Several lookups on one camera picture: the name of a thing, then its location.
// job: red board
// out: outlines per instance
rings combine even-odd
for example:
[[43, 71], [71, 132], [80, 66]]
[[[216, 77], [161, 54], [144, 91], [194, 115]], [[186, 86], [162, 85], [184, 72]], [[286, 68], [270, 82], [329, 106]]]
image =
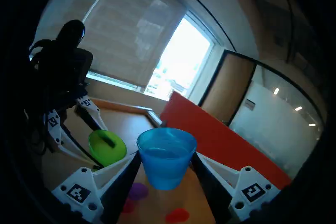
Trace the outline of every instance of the red board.
[[192, 134], [197, 140], [197, 151], [221, 164], [238, 171], [242, 167], [252, 166], [279, 189], [291, 182], [287, 174], [267, 156], [176, 92], [160, 118], [167, 121], [167, 127]]

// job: green frisbee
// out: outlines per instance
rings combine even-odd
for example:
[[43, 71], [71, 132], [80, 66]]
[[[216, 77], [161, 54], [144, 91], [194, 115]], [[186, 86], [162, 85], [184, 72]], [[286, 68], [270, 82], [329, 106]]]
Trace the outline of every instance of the green frisbee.
[[127, 148], [119, 136], [108, 130], [96, 130], [89, 135], [89, 148], [92, 156], [104, 167], [126, 156]]

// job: roller shade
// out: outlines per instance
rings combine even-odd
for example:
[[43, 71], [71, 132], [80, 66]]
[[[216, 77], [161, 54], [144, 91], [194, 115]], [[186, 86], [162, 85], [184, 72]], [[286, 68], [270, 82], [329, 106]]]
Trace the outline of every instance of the roller shade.
[[178, 0], [99, 0], [80, 47], [94, 56], [91, 71], [145, 87], [185, 14]]

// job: glass partition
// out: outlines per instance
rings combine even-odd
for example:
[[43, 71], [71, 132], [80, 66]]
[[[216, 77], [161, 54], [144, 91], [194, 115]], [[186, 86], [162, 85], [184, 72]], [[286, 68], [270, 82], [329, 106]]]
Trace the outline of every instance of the glass partition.
[[323, 123], [297, 88], [257, 66], [229, 127], [294, 178], [319, 140]]

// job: cup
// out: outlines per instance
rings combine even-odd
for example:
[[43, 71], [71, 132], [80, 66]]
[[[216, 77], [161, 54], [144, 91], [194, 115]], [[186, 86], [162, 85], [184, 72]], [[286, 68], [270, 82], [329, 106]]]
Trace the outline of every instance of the cup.
[[137, 145], [149, 183], [159, 190], [171, 190], [186, 173], [197, 142], [183, 130], [157, 128], [143, 132]]

